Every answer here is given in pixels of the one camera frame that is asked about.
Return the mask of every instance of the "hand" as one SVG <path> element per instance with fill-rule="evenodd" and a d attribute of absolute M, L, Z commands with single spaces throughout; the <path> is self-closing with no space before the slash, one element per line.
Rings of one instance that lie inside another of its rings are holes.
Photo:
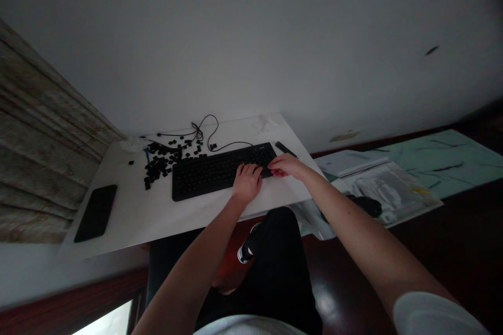
<path fill-rule="evenodd" d="M 237 168 L 236 179 L 232 186 L 232 197 L 248 205 L 262 187 L 262 177 L 260 173 L 263 167 L 257 164 L 241 164 Z"/>
<path fill-rule="evenodd" d="M 305 164 L 300 162 L 290 153 L 285 153 L 277 156 L 272 160 L 267 167 L 275 177 L 284 177 L 292 175 L 298 180 L 302 180 L 304 172 L 309 169 Z"/>

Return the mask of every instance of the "shirt sleeve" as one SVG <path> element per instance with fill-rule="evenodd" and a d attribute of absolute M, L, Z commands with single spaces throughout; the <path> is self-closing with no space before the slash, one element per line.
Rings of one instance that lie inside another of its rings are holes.
<path fill-rule="evenodd" d="M 488 335 L 489 331 L 460 305 L 427 292 L 409 292 L 393 308 L 399 335 Z"/>

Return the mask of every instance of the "white desk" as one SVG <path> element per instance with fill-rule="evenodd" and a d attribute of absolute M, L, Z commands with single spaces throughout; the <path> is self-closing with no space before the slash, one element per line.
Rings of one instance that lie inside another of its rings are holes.
<path fill-rule="evenodd" d="M 206 141 L 215 127 L 216 124 L 201 127 L 204 132 L 202 153 L 212 154 L 206 148 Z M 191 130 L 169 133 L 188 133 Z M 173 137 L 158 138 L 155 136 L 150 139 L 167 144 Z M 281 141 L 302 162 L 321 174 L 316 163 L 279 113 L 220 123 L 218 131 L 211 138 L 211 143 L 217 143 L 220 147 L 233 141 L 248 141 L 252 144 L 270 142 L 278 155 L 282 152 L 274 144 L 276 141 Z M 245 144 L 234 144 L 220 153 L 245 146 Z M 197 145 L 194 143 L 189 150 L 195 150 L 196 147 Z M 143 178 L 145 177 L 146 164 L 145 152 L 124 151 L 118 142 L 110 145 L 91 187 L 84 197 L 75 221 L 60 247 L 58 253 L 60 260 L 84 259 L 203 228 L 216 217 L 230 198 L 231 189 L 227 188 L 181 202 L 174 202 L 171 199 L 172 174 L 167 177 L 161 176 L 152 184 L 150 190 L 145 190 Z M 73 239 L 91 192 L 95 188 L 111 184 L 116 184 L 118 189 L 105 234 L 89 241 L 74 243 Z M 259 195 L 243 212 L 241 220 L 261 216 L 270 209 L 309 198 L 311 195 L 308 190 L 293 177 L 266 178 Z"/>

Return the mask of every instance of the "beige curtain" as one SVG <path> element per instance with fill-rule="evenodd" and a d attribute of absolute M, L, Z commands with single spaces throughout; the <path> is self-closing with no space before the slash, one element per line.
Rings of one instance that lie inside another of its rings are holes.
<path fill-rule="evenodd" d="M 61 242 L 108 145 L 123 138 L 0 20 L 1 242 Z"/>

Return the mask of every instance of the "keyboard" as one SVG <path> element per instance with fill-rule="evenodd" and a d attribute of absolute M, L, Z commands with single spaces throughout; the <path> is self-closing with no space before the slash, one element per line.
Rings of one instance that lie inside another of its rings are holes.
<path fill-rule="evenodd" d="M 272 176 L 267 168 L 276 157 L 271 143 L 259 144 L 196 160 L 182 161 L 173 166 L 174 202 L 209 194 L 232 187 L 236 170 L 242 163 L 255 163 L 264 169 L 262 178 Z"/>

